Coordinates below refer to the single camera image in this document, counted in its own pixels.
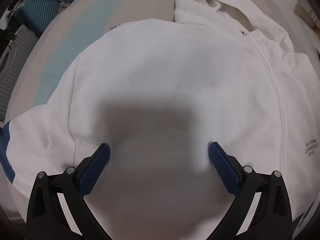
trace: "blue gripper pad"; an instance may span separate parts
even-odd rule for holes
[[[97,151],[92,155],[92,157],[93,157],[92,160],[87,165],[85,170],[82,172],[78,180],[78,193],[81,197],[84,197],[85,195],[89,195],[91,193],[103,169],[109,162],[110,160],[109,146],[107,144],[102,144],[97,149]]]
[[[209,159],[218,172],[224,186],[230,194],[238,196],[240,193],[240,179],[230,165],[224,154],[218,149],[215,143],[211,143],[208,149]]]

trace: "suitcase handle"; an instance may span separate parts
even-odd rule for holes
[[[4,69],[6,64],[6,59],[8,58],[9,53],[11,52],[11,48],[7,46],[0,57],[0,72]]]

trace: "bed sheet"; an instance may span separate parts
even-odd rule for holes
[[[293,12],[298,0],[251,0],[287,30],[296,52],[306,53],[320,77],[315,33]],[[129,21],[174,21],[174,0],[75,0],[58,15],[29,56],[9,102],[6,122],[33,106],[47,103],[76,56],[106,32]],[[13,198],[26,219],[28,200],[14,188]]]

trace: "mattress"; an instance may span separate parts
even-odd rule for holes
[[[309,56],[320,77],[315,33],[293,12],[299,0],[251,0],[286,29],[296,52]],[[75,0],[48,26],[31,52],[9,101],[5,121],[47,103],[71,62],[92,42],[122,23],[155,18],[174,21],[174,0]],[[20,214],[26,219],[28,200],[12,187]]]

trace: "seam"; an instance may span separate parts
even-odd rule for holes
[[[267,75],[270,79],[270,82],[276,92],[276,97],[277,97],[277,101],[278,101],[278,108],[279,108],[280,130],[281,130],[280,150],[279,150],[279,171],[281,173],[284,173],[284,147],[285,147],[285,141],[286,141],[286,129],[285,129],[285,123],[284,123],[284,111],[283,111],[283,106],[281,103],[280,92],[279,92],[278,86],[276,84],[276,78],[273,74],[270,62],[268,61],[266,55],[264,55],[263,51],[261,50],[261,48],[259,47],[257,42],[252,37],[251,33],[248,33],[248,36],[250,37],[251,41],[256,46],[256,48],[258,49],[260,54],[262,55],[262,57],[264,59],[263,65],[264,65],[265,70],[267,72]]]
[[[69,116],[68,116],[68,130],[69,130],[69,133],[73,139],[73,142],[75,143],[75,152],[74,152],[74,158],[73,158],[73,166],[75,166],[75,160],[76,160],[76,140],[75,138],[73,137],[72,133],[71,133],[71,130],[70,130],[70,112],[71,112],[71,104],[72,104],[72,98],[73,98],[73,91],[74,91],[74,88],[75,88],[75,80],[76,80],[76,75],[77,75],[77,70],[78,70],[78,63],[79,63],[79,60],[80,60],[80,56],[81,56],[82,53],[79,54],[78,56],[78,61],[77,61],[77,65],[76,65],[76,72],[75,72],[75,77],[73,79],[73,86],[72,86],[72,91],[71,91],[71,99],[70,99],[70,106],[69,106]]]

